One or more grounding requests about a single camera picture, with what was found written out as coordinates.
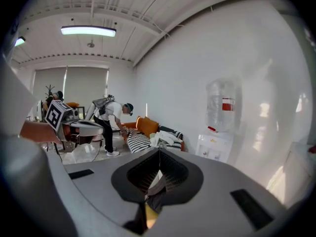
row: white wall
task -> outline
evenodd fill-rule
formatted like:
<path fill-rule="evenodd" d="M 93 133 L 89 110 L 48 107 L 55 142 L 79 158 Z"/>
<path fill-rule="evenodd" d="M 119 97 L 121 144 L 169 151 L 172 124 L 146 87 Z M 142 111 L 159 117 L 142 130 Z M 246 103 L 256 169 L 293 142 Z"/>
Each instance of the white wall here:
<path fill-rule="evenodd" d="M 120 64 L 109 67 L 108 94 L 114 95 L 119 103 L 130 103 L 135 106 L 135 73 L 133 68 Z M 122 115 L 121 122 L 135 122 L 137 116 Z M 110 117 L 111 126 L 117 127 L 114 118 Z"/>
<path fill-rule="evenodd" d="M 136 69 L 137 114 L 144 116 L 148 103 L 148 117 L 183 132 L 194 153 L 205 128 L 205 86 L 226 76 L 241 85 L 229 163 L 266 186 L 291 142 L 306 142 L 312 120 L 304 55 L 269 3 L 227 5 L 179 27 Z"/>

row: ceiling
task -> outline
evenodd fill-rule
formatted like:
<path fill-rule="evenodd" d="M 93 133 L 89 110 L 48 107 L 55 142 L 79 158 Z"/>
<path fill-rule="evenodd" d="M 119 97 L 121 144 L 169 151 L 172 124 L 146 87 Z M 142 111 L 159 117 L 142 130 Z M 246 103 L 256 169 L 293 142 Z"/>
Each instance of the ceiling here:
<path fill-rule="evenodd" d="M 15 48 L 15 67 L 96 60 L 107 65 L 135 66 L 174 27 L 225 0 L 31 0 L 20 15 L 19 35 L 26 42 Z M 62 26 L 115 28 L 117 35 L 63 36 Z M 94 48 L 87 46 L 93 40 Z"/>

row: person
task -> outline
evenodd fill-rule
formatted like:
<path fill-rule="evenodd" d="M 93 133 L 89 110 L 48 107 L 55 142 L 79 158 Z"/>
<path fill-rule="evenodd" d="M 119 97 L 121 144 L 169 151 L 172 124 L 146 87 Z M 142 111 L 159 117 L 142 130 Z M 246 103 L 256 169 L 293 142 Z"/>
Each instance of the person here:
<path fill-rule="evenodd" d="M 61 100 L 61 101 L 64 101 L 64 94 L 62 91 L 57 91 L 55 92 L 54 94 L 50 95 L 43 103 L 43 108 L 44 108 L 44 116 L 46 115 L 47 111 L 48 111 L 48 108 L 49 108 L 49 105 L 51 103 L 51 101 L 53 100 Z"/>
<path fill-rule="evenodd" d="M 123 128 L 121 122 L 120 122 L 120 116 L 121 114 L 132 114 L 133 113 L 133 105 L 127 103 L 127 104 L 120 104 L 118 102 L 110 102 L 105 106 L 105 113 L 100 115 L 99 109 L 96 108 L 94 111 L 94 116 L 93 119 L 94 121 L 103 126 L 104 132 L 103 132 L 103 137 L 105 139 L 105 151 L 107 152 L 107 156 L 113 157 L 113 156 L 118 156 L 119 151 L 116 151 L 116 148 L 113 148 L 113 131 L 112 127 L 109 121 L 109 116 L 114 116 L 115 117 L 115 123 L 121 130 L 122 134 L 125 135 L 126 131 Z"/>

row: orange cushion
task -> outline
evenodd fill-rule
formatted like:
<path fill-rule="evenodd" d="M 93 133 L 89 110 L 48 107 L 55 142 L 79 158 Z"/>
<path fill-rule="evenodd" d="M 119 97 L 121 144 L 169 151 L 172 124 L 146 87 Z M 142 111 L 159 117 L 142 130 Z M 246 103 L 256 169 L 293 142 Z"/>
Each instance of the orange cushion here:
<path fill-rule="evenodd" d="M 143 122 L 143 118 L 141 118 L 140 116 L 137 117 L 137 121 L 136 121 L 136 129 L 140 132 L 142 132 L 142 122 Z"/>
<path fill-rule="evenodd" d="M 75 102 L 70 102 L 70 103 L 66 103 L 66 105 L 68 105 L 68 106 L 71 107 L 71 108 L 76 108 L 76 107 L 78 107 L 80 104 L 75 103 Z"/>
<path fill-rule="evenodd" d="M 144 133 L 148 138 L 150 137 L 151 133 L 156 133 L 159 127 L 159 123 L 145 117 L 141 121 L 141 129 L 142 133 Z"/>

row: ceiling light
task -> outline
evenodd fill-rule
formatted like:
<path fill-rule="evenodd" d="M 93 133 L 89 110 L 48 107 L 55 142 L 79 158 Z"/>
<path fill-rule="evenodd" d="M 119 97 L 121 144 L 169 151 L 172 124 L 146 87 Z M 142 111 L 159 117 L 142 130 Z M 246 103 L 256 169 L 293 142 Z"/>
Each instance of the ceiling light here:
<path fill-rule="evenodd" d="M 114 37 L 116 30 L 106 27 L 97 27 L 97 26 L 63 26 L 61 29 L 63 35 L 68 34 L 93 34 L 93 35 L 102 35 Z"/>
<path fill-rule="evenodd" d="M 25 38 L 19 37 L 19 38 L 15 41 L 15 45 L 14 45 L 14 46 L 23 44 L 24 42 L 25 42 Z"/>

